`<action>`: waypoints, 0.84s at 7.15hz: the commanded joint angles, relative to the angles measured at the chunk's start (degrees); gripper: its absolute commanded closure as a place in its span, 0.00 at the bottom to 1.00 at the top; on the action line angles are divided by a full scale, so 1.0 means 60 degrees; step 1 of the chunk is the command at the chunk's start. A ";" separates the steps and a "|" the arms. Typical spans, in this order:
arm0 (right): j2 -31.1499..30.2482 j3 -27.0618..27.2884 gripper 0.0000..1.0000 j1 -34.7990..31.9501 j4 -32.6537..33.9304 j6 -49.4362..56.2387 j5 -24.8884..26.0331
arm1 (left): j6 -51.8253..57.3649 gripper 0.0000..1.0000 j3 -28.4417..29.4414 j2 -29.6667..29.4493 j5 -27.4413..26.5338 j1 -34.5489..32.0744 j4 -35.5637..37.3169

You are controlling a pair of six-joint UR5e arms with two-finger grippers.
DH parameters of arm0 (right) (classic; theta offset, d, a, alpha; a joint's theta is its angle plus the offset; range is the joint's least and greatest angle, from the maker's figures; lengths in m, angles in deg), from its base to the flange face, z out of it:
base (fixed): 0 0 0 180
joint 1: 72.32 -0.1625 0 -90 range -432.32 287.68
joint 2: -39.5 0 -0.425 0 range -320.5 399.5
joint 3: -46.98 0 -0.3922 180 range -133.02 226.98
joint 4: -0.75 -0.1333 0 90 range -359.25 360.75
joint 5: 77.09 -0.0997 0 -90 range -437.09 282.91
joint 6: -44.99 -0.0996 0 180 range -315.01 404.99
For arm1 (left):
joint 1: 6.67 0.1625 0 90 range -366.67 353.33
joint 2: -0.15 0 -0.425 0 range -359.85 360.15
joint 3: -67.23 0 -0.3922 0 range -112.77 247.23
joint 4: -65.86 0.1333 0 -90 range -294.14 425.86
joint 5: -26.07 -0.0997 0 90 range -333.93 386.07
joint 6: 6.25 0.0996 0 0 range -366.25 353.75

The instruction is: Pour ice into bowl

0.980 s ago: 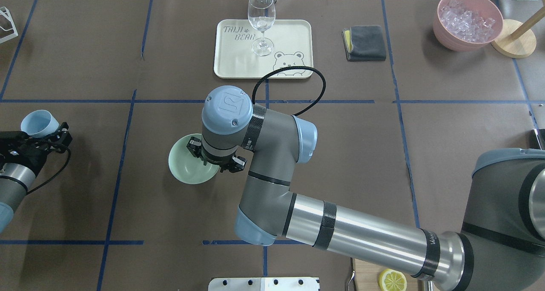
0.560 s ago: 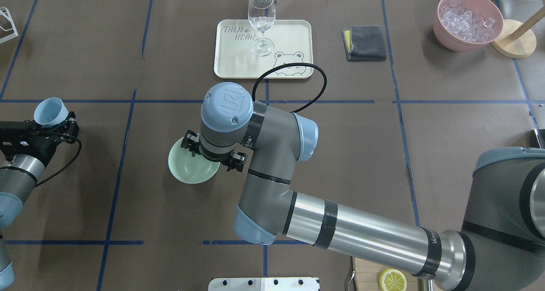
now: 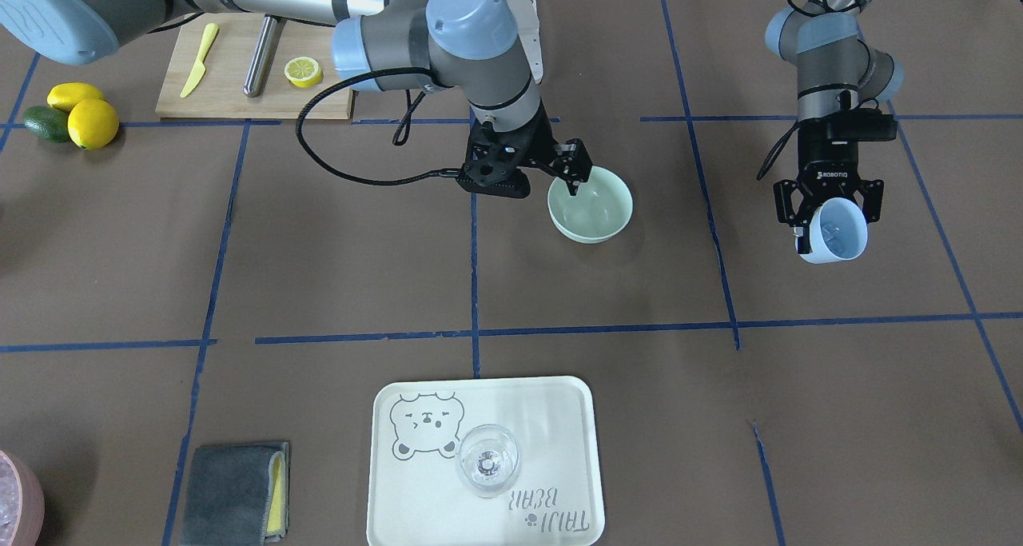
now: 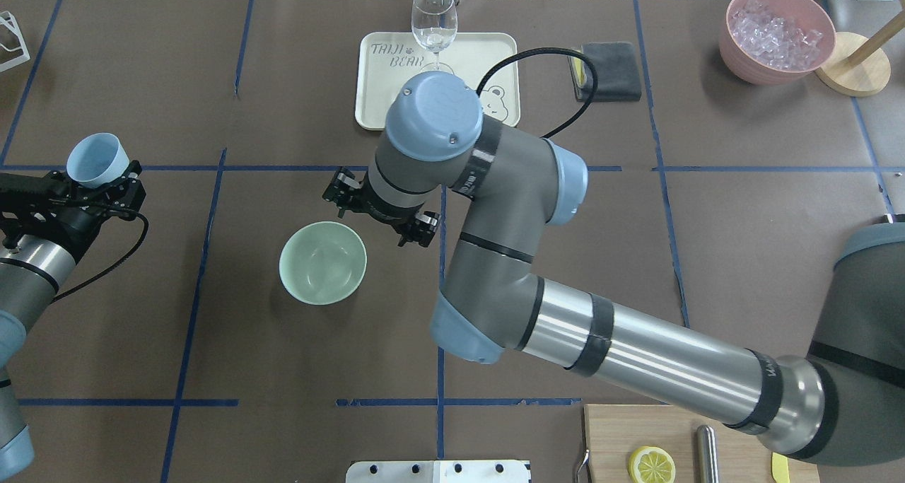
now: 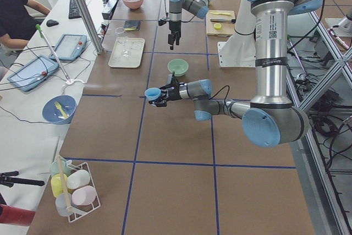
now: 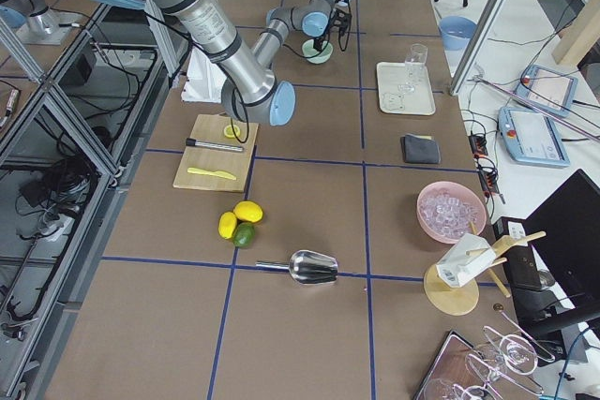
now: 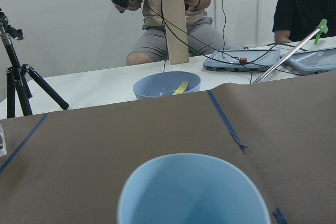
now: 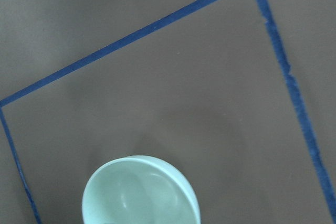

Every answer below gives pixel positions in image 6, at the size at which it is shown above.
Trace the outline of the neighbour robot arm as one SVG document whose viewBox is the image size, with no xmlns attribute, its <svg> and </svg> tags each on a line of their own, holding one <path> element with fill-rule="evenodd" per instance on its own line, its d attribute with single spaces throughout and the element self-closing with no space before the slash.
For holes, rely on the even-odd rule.
<svg viewBox="0 0 600 400">
<path fill-rule="evenodd" d="M 52 9 L 45 0 L 1 0 L 1 18 L 24 44 L 60 45 L 82 16 Z"/>
</svg>

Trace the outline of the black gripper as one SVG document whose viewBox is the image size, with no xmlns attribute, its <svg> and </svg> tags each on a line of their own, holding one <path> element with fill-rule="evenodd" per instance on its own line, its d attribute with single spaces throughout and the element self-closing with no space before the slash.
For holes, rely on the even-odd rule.
<svg viewBox="0 0 600 400">
<path fill-rule="evenodd" d="M 350 0 L 337 0 L 329 18 L 329 32 L 337 29 L 340 36 L 346 36 L 352 27 L 352 9 Z"/>
<path fill-rule="evenodd" d="M 315 52 L 324 52 L 327 49 L 326 36 L 321 35 L 319 37 L 315 37 L 313 39 L 313 46 Z"/>
</svg>

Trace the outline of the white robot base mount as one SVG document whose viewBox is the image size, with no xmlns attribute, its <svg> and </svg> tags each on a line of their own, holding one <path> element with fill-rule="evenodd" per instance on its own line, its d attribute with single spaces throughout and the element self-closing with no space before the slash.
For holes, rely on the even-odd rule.
<svg viewBox="0 0 600 400">
<path fill-rule="evenodd" d="M 193 49 L 187 66 L 187 80 L 181 98 L 184 102 L 219 103 L 226 76 L 198 49 Z"/>
</svg>

